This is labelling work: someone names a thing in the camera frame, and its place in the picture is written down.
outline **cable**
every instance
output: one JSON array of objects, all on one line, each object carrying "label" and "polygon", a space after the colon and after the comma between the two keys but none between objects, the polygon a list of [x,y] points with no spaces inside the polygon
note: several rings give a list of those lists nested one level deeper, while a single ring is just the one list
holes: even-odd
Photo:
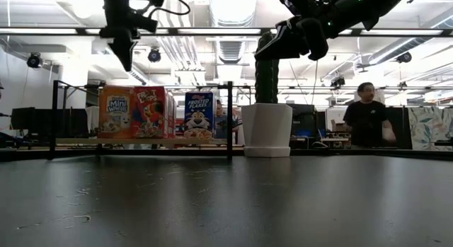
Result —
[{"label": "cable", "polygon": [[306,100],[304,91],[302,90],[302,87],[300,86],[299,79],[297,78],[296,72],[294,72],[294,69],[292,68],[291,59],[289,60],[289,66],[291,67],[291,71],[292,71],[292,74],[294,75],[294,79],[296,79],[297,85],[300,89],[300,93],[302,94],[302,97],[304,98],[305,103],[308,105],[309,102]]},{"label": "cable", "polygon": [[28,70],[29,70],[29,69],[30,69],[30,67],[27,67],[27,74],[25,74],[25,83],[23,84],[21,107],[23,107],[23,97],[24,97],[24,95],[25,95],[25,89],[27,88]]},{"label": "cable", "polygon": [[316,81],[318,81],[318,61],[316,60],[316,70],[314,72],[314,84],[313,84],[313,94],[311,96],[311,104],[313,105],[314,100],[314,89],[316,88]]},{"label": "cable", "polygon": [[[151,18],[153,16],[153,13],[160,10],[160,11],[164,11],[166,13],[171,13],[171,14],[175,14],[177,16],[184,16],[184,15],[187,15],[190,13],[190,6],[184,2],[184,0],[178,0],[179,2],[181,2],[186,8],[187,8],[187,11],[186,12],[183,12],[183,13],[177,13],[177,12],[174,12],[174,11],[171,11],[171,10],[168,10],[168,9],[164,9],[164,8],[161,8],[161,7],[156,7],[154,8],[151,13],[149,13],[148,15],[148,18]],[[148,4],[147,7],[145,7],[144,9],[146,9],[146,11],[148,11],[149,7],[151,7],[150,4]]]},{"label": "cable", "polygon": [[50,84],[50,80],[52,80],[52,70],[54,69],[54,64],[52,62],[50,62],[50,74],[49,74],[49,83]]}]

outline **ceiling light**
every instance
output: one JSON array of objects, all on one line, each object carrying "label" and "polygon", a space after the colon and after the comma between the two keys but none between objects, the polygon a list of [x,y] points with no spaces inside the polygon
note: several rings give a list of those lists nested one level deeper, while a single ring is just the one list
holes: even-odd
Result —
[{"label": "ceiling light", "polygon": [[443,30],[363,30],[361,35],[413,35],[414,37],[417,37],[420,35],[439,35],[442,32]]},{"label": "ceiling light", "polygon": [[[104,0],[65,0],[72,5],[74,14],[79,18],[89,18],[103,10]],[[146,0],[130,0],[129,6],[135,10],[143,9],[148,5]]]},{"label": "ceiling light", "polygon": [[87,34],[97,35],[101,31],[101,29],[100,28],[87,28],[87,29],[85,29],[85,31]]},{"label": "ceiling light", "polygon": [[257,42],[257,38],[216,37],[206,38],[208,42]]},{"label": "ceiling light", "polygon": [[0,28],[0,33],[5,34],[44,34],[44,35],[70,35],[77,34],[73,28]]},{"label": "ceiling light", "polygon": [[211,35],[260,35],[259,28],[180,28],[180,34],[211,34]]},{"label": "ceiling light", "polygon": [[352,33],[352,30],[343,30],[339,32],[339,35],[350,35]]}]

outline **wooden shelf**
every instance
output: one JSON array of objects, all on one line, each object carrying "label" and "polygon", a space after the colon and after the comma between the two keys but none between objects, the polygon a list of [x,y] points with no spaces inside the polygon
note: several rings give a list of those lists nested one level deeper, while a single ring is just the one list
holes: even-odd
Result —
[{"label": "wooden shelf", "polygon": [[349,138],[323,138],[321,142],[347,142]]},{"label": "wooden shelf", "polygon": [[57,138],[57,144],[227,144],[226,139],[84,139]]}]

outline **security camera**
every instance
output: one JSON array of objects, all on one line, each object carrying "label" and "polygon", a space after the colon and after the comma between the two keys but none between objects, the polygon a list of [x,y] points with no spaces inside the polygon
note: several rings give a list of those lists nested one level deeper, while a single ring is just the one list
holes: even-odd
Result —
[{"label": "security camera", "polygon": [[151,48],[151,52],[148,54],[148,60],[150,62],[159,62],[161,61],[161,53],[157,47]]},{"label": "security camera", "polygon": [[27,66],[33,69],[40,69],[42,67],[41,54],[39,52],[32,52],[27,59]]},{"label": "security camera", "polygon": [[331,82],[331,87],[334,88],[340,88],[341,86],[346,85],[345,77],[339,76],[338,78],[335,78]]},{"label": "security camera", "polygon": [[412,60],[412,55],[409,52],[406,52],[403,55],[400,55],[396,58],[398,63],[409,63]]}]

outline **black table surface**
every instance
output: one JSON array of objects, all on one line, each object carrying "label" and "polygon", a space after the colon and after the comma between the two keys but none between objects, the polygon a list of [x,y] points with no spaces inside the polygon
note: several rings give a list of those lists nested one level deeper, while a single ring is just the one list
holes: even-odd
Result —
[{"label": "black table surface", "polygon": [[0,163],[0,246],[453,246],[453,163],[106,156]]}]

